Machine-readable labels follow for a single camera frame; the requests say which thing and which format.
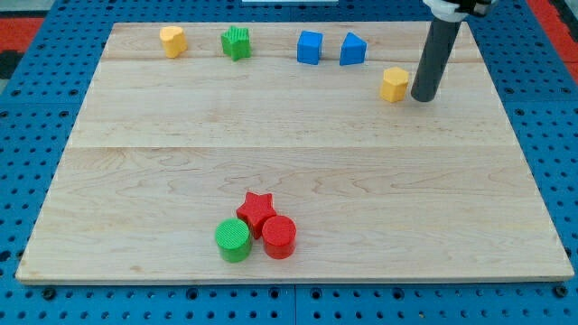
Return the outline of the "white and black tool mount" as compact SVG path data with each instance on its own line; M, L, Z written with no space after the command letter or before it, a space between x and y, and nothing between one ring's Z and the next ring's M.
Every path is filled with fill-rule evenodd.
M445 22L461 22L469 15L485 17L497 0L423 0L435 18Z

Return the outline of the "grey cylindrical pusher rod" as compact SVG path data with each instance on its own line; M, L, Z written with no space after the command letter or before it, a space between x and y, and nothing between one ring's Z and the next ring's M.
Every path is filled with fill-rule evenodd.
M411 89L413 99L419 102L434 99L460 27L461 22L439 18L431 22Z

